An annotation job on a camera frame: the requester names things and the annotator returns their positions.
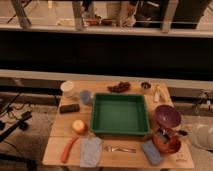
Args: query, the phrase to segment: green plastic tray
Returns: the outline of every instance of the green plastic tray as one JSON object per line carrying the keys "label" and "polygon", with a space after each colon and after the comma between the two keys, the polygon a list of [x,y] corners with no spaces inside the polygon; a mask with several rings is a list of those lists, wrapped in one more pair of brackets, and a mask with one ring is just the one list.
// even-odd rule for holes
{"label": "green plastic tray", "polygon": [[95,94],[90,129],[96,134],[148,134],[150,126],[144,97],[135,94]]}

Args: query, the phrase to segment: white container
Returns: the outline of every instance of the white container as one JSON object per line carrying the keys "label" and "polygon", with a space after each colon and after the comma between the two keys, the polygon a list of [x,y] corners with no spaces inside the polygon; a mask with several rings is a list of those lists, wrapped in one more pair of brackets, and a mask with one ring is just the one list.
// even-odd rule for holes
{"label": "white container", "polygon": [[75,96],[74,83],[72,81],[65,81],[61,84],[61,91],[63,95],[67,98],[72,98]]}
{"label": "white container", "polygon": [[213,126],[207,124],[194,124],[192,133],[189,134],[191,141],[205,150],[213,150]]}

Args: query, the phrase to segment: small cup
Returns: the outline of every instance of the small cup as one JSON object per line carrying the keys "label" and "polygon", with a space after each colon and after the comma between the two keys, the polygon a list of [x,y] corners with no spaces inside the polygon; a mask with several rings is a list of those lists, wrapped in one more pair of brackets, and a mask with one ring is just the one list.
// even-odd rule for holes
{"label": "small cup", "polygon": [[61,84],[61,91],[63,95],[67,98],[72,98],[75,95],[74,83],[72,81],[65,81]]}
{"label": "small cup", "polygon": [[93,97],[92,93],[88,90],[83,90],[80,92],[80,98],[83,104],[92,105]]}

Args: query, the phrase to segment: blue sponge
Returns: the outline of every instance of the blue sponge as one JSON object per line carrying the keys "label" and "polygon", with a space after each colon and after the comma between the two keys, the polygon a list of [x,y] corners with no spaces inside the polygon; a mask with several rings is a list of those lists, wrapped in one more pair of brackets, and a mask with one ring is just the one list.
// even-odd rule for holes
{"label": "blue sponge", "polygon": [[152,143],[152,140],[143,143],[142,149],[151,165],[157,165],[163,160],[163,158],[160,155],[160,152]]}

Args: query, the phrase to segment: red bowl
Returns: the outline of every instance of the red bowl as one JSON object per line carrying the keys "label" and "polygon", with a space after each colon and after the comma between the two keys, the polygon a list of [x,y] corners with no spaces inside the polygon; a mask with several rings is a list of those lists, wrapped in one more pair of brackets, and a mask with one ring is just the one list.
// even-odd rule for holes
{"label": "red bowl", "polygon": [[89,23],[90,26],[97,26],[100,24],[100,19],[98,18],[86,19],[86,22]]}
{"label": "red bowl", "polygon": [[160,105],[155,109],[155,118],[160,126],[173,128],[181,123],[180,113],[172,106]]}

